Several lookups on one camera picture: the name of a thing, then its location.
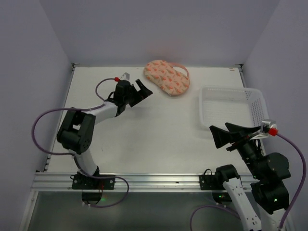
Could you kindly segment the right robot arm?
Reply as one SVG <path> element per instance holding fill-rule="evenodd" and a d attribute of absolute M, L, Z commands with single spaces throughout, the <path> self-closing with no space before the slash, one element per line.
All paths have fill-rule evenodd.
<path fill-rule="evenodd" d="M 244 195 L 241 179 L 233 165 L 218 167 L 217 181 L 229 193 L 246 231 L 283 231 L 282 220 L 289 207 L 289 193 L 283 180 L 291 176 L 288 159 L 280 153 L 264 155 L 260 140 L 278 133 L 276 122 L 263 120 L 258 127 L 247 128 L 225 123 L 226 130 L 209 127 L 216 148 L 231 144 L 227 151 L 237 150 L 256 180 L 251 183 L 251 192 L 258 205 L 258 217 Z"/>

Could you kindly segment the pink patterned mesh laundry bag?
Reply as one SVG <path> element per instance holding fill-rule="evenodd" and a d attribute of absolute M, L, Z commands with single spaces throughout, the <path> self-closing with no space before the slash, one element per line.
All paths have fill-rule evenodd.
<path fill-rule="evenodd" d="M 169 96 L 184 94 L 191 83 L 186 67 L 165 60 L 149 62 L 143 69 L 143 74 Z"/>

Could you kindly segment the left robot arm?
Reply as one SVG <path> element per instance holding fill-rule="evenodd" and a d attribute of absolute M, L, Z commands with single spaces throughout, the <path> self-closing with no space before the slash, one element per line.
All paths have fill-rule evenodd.
<path fill-rule="evenodd" d="M 90 109 L 67 108 L 57 133 L 57 141 L 72 155 L 79 172 L 87 177 L 99 178 L 99 167 L 90 153 L 94 128 L 97 124 L 119 116 L 126 106 L 134 107 L 153 92 L 137 79 L 137 90 L 128 80 L 119 80 L 115 90 L 102 105 Z"/>

